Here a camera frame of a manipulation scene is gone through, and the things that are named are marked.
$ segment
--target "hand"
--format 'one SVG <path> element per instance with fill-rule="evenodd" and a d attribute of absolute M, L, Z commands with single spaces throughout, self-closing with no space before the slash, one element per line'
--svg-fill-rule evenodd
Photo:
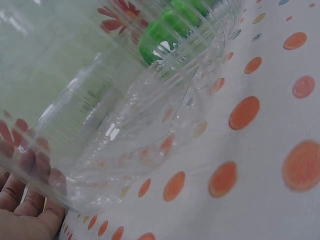
<path fill-rule="evenodd" d="M 11 144 L 0 139 L 0 155 L 10 159 L 14 151 Z M 36 163 L 45 160 L 41 159 L 41 154 L 35 154 L 34 158 Z M 47 176 L 50 181 L 51 176 L 61 176 L 61 173 L 49 167 Z M 45 197 L 31 188 L 20 203 L 24 189 L 25 184 L 13 174 L 0 171 L 0 239 L 53 240 L 61 227 L 65 210 L 50 200 L 45 204 Z"/>

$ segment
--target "flower print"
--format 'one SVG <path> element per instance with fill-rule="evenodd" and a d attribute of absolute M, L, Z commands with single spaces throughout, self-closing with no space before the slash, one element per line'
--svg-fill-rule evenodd
<path fill-rule="evenodd" d="M 119 9 L 121 9 L 124 14 L 126 15 L 127 19 L 129 19 L 130 23 L 132 23 L 134 20 L 136 20 L 136 18 L 139 16 L 140 11 L 136 9 L 136 7 L 128 1 L 128 4 L 126 4 L 125 0 L 113 0 L 114 4 L 116 4 Z M 104 6 L 103 8 L 98 8 L 97 10 L 100 14 L 108 16 L 112 19 L 109 20 L 104 20 L 101 23 L 101 28 L 106 32 L 110 32 L 110 31 L 114 31 L 114 30 L 118 30 L 119 31 L 119 35 L 122 34 L 126 29 L 128 29 L 128 26 L 126 23 L 122 22 L 120 20 L 120 18 L 113 13 L 110 8 L 108 8 L 107 6 Z M 141 19 L 140 23 L 139 23 L 140 27 L 142 28 L 146 28 L 149 23 L 144 20 Z M 133 39 L 133 41 L 137 44 L 139 42 L 139 35 L 130 30 L 130 35 Z"/>

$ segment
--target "transparent plastic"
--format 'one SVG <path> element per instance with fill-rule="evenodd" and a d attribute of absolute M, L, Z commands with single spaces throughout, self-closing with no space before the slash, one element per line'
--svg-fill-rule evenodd
<path fill-rule="evenodd" d="M 0 174 L 103 211 L 204 126 L 238 0 L 2 0 Z"/>

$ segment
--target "table surface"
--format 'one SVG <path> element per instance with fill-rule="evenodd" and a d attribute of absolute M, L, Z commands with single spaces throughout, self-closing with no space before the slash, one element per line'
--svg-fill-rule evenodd
<path fill-rule="evenodd" d="M 204 133 L 59 239 L 320 239 L 319 7 L 244 0 Z"/>

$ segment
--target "finger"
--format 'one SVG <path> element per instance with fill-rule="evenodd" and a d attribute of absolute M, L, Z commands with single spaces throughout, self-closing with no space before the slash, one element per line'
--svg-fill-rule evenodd
<path fill-rule="evenodd" d="M 37 217 L 44 209 L 45 197 L 29 188 L 23 203 L 16 207 L 13 213 L 18 216 Z"/>
<path fill-rule="evenodd" d="M 67 193 L 66 178 L 59 170 L 55 168 L 51 169 L 48 183 L 59 193 L 63 195 Z M 38 219 L 46 224 L 48 234 L 53 238 L 57 234 L 64 216 L 65 209 L 57 203 L 47 199 L 43 213 L 38 216 Z"/>
<path fill-rule="evenodd" d="M 36 133 L 33 129 L 28 129 L 28 131 L 26 131 L 26 135 L 28 136 L 28 138 L 23 139 L 20 144 L 23 149 L 27 149 L 29 147 L 29 145 L 31 144 L 30 141 L 32 141 L 35 138 Z"/>
<path fill-rule="evenodd" d="M 49 185 L 62 195 L 67 195 L 66 177 L 58 170 L 51 169 L 49 176 Z"/>
<path fill-rule="evenodd" d="M 14 155 L 15 147 L 9 142 L 0 139 L 0 155 L 10 159 Z"/>
<path fill-rule="evenodd" d="M 12 128 L 12 136 L 15 146 L 19 146 L 24 137 L 20 133 L 25 133 L 28 130 L 28 124 L 25 120 L 19 118 L 16 120 L 14 127 Z"/>
<path fill-rule="evenodd" d="M 10 144 L 12 144 L 12 145 L 14 144 L 14 142 L 11 138 L 11 134 L 10 134 L 8 125 L 3 120 L 0 120 L 0 136 L 2 136 L 3 139 L 5 139 Z"/>
<path fill-rule="evenodd" d="M 59 231 L 62 221 L 65 216 L 65 209 L 57 203 L 48 200 L 46 201 L 43 212 L 38 216 L 46 225 L 46 231 L 50 239 L 54 239 L 57 232 Z"/>
<path fill-rule="evenodd" d="M 20 204 L 24 190 L 25 184 L 16 176 L 10 174 L 0 192 L 0 209 L 13 212 Z"/>
<path fill-rule="evenodd" d="M 18 159 L 18 166 L 26 174 L 32 175 L 33 170 L 35 168 L 36 154 L 31 148 L 28 148 L 23 151 L 24 152 L 21 154 L 20 158 Z"/>
<path fill-rule="evenodd" d="M 14 146 L 0 139 L 0 158 L 3 158 L 4 161 L 7 161 L 8 159 L 12 158 L 14 152 Z M 0 191 L 6 184 L 9 175 L 10 174 L 3 167 L 0 166 Z"/>
<path fill-rule="evenodd" d="M 0 173 L 0 191 L 2 190 L 4 185 L 6 184 L 9 176 L 10 176 L 10 173 L 6 170 L 4 170 L 2 173 Z"/>
<path fill-rule="evenodd" d="M 35 168 L 33 175 L 42 183 L 48 184 L 50 174 L 50 159 L 43 152 L 35 154 Z"/>

